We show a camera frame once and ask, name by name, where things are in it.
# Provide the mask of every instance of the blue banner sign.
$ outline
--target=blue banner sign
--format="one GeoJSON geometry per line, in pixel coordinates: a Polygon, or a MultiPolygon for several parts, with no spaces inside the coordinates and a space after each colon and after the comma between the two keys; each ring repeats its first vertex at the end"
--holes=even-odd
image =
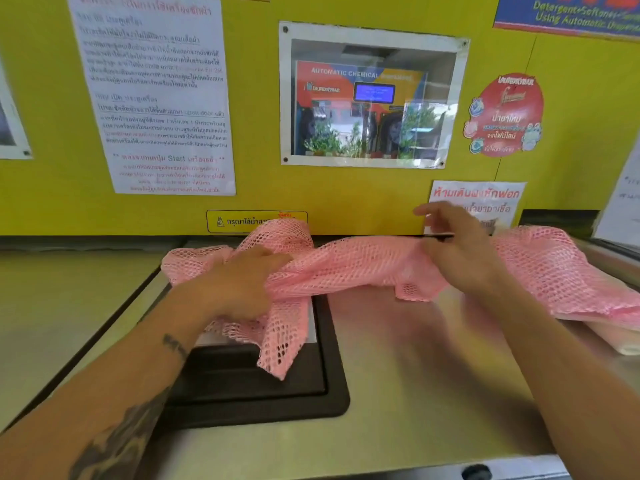
{"type": "Polygon", "coordinates": [[[493,26],[640,40],[640,0],[500,0],[493,26]]]}

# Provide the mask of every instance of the hand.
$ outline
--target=hand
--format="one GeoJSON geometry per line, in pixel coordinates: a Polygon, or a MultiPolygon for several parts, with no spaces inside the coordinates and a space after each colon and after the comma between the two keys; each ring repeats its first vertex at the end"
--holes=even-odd
{"type": "Polygon", "coordinates": [[[426,216],[424,225],[436,233],[453,232],[445,242],[432,237],[422,241],[424,251],[444,278],[455,288],[471,295],[499,285],[508,276],[500,256],[480,222],[462,207],[449,202],[425,203],[415,209],[426,216]]]}
{"type": "Polygon", "coordinates": [[[288,254],[254,246],[176,286],[172,293],[196,306],[203,326],[222,315],[233,321],[250,320],[269,311],[271,298],[264,289],[265,281],[291,259],[288,254]]]}

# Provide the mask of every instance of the forearm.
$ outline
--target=forearm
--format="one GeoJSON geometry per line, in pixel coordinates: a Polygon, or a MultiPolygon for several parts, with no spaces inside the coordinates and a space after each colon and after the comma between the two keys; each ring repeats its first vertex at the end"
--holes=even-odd
{"type": "Polygon", "coordinates": [[[575,480],[635,479],[640,398],[510,276],[478,299],[495,316],[575,480]]]}
{"type": "Polygon", "coordinates": [[[132,478],[168,391],[201,332],[197,311],[170,296],[0,436],[11,479],[132,478]]]}

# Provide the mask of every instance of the yellow wall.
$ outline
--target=yellow wall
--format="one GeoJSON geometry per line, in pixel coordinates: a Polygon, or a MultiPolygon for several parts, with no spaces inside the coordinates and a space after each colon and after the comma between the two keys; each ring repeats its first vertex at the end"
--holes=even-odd
{"type": "Polygon", "coordinates": [[[529,182],[526,208],[602,208],[640,126],[640,45],[493,29],[497,2],[222,0],[237,195],[209,197],[114,193],[66,0],[3,0],[0,53],[35,159],[0,161],[0,234],[207,234],[207,209],[303,210],[316,234],[419,233],[410,211],[433,180],[496,174],[529,182]],[[282,166],[279,20],[470,38],[446,168],[282,166]],[[537,149],[472,155],[471,98],[527,64],[545,96],[537,149]]]}

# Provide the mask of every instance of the digital display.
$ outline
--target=digital display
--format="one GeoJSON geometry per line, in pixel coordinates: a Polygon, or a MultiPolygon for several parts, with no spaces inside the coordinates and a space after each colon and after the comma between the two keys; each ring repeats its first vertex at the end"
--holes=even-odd
{"type": "Polygon", "coordinates": [[[395,95],[396,87],[391,84],[356,82],[353,89],[353,100],[356,102],[393,104],[395,95]]]}

